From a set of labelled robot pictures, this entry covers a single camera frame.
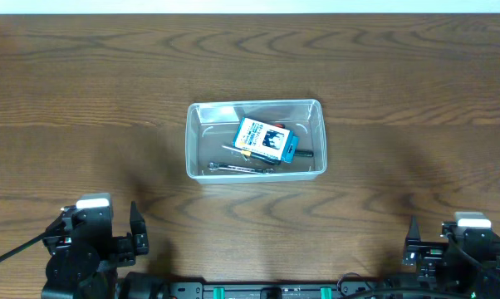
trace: gray storage bin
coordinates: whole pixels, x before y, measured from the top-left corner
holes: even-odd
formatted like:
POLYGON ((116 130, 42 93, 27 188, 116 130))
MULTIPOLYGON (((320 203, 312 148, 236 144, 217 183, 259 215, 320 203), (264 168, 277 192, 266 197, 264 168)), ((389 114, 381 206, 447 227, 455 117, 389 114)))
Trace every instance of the gray storage bin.
POLYGON ((248 100, 195 103, 188 109, 185 131, 187 174, 201 184, 257 183, 314 179, 327 168, 326 130, 318 100, 248 100), (268 124, 281 123, 300 138, 299 150, 314 156, 294 157, 292 163, 271 166, 223 149, 232 145, 243 117, 268 124), (209 162, 249 168, 273 168, 274 174, 239 174, 209 170, 209 162))

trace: plastic bin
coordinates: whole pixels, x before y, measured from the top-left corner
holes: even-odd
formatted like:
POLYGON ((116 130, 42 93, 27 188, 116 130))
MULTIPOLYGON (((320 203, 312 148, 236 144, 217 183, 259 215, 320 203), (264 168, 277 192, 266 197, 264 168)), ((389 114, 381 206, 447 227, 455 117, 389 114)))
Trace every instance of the plastic bin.
POLYGON ((314 179, 327 168, 326 130, 318 100, 248 100, 195 103, 187 113, 185 131, 187 174, 201 184, 258 183, 314 179), (300 138, 299 150, 312 150, 312 158, 296 157, 292 163, 271 166, 247 159, 221 145, 232 145, 243 117, 281 123, 300 138), (240 174, 210 170, 209 162, 249 168, 273 168, 274 174, 240 174))

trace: wooden table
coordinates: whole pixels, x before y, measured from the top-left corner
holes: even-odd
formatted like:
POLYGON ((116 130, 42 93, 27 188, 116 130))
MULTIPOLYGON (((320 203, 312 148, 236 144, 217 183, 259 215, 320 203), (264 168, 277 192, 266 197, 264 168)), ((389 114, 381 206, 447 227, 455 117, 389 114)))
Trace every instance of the wooden table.
MULTIPOLYGON (((500 235, 500 15, 0 16, 0 254, 59 208, 130 201, 151 251, 134 267, 208 281, 324 280, 400 269, 409 217, 453 212, 500 235), (194 102, 315 98, 314 181, 199 185, 194 102)), ((0 264, 0 297, 39 297, 41 243, 0 264)))

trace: wrench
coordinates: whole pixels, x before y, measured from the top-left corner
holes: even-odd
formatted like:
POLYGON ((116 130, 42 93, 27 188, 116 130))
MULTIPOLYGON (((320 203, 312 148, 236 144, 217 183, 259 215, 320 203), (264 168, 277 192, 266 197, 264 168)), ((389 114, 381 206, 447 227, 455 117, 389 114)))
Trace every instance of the wrench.
POLYGON ((234 165, 228 165, 224 163, 215 163, 215 162, 209 162, 208 165, 209 170, 231 170, 231 171, 236 171, 236 172, 241 172, 245 174, 273 174, 274 169, 251 169, 247 167, 241 167, 241 166, 234 166, 234 165))

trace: wire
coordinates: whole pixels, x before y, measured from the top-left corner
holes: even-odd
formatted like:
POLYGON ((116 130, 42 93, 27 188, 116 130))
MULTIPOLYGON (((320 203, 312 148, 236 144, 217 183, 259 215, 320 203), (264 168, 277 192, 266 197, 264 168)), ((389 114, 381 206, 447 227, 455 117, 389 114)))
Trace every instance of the wire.
POLYGON ((447 233, 446 237, 448 238, 449 245, 453 246, 458 253, 472 266, 476 267, 479 271, 483 272, 485 275, 489 276, 490 278, 493 278, 500 282, 500 277, 497 275, 497 273, 493 272, 491 269, 487 269, 485 266, 482 265, 482 263, 478 262, 475 258, 467 254, 453 239, 454 235, 453 233, 447 233))
POLYGON ((459 295, 451 292, 439 292, 429 289, 423 289, 420 287, 396 287, 396 288, 382 288, 378 290, 357 292, 348 296, 344 296, 341 299, 357 299, 357 298, 367 298, 377 295, 390 295, 390 294, 402 294, 402 295, 416 295, 416 296, 430 296, 434 298, 443 299, 469 299, 469 296, 459 295))
POLYGON ((11 251, 3 254, 1 257, 0 257, 0 262, 6 260, 7 258, 13 256, 14 254, 16 253, 20 253, 21 251, 29 248, 31 245, 34 245, 35 243, 38 243, 39 241, 41 241, 44 237, 47 236, 47 234, 50 232, 51 230, 49 231, 46 231, 42 234, 40 234, 39 236, 35 237, 34 239, 28 241, 27 243, 24 243, 23 245, 17 247, 17 248, 14 248, 12 249, 11 251))
POLYGON ((374 291, 374 289, 368 284, 368 282, 366 282, 366 280, 359 274, 355 273, 355 272, 349 272, 349 273, 346 273, 344 274, 341 279, 339 279, 338 282, 336 282, 336 289, 339 291, 339 293, 342 295, 342 296, 346 296, 345 293, 342 292, 342 280, 344 278, 346 278, 347 276, 351 276, 351 275, 355 275, 357 277, 360 277, 360 279, 365 283, 365 285, 371 290, 371 291, 374 291))

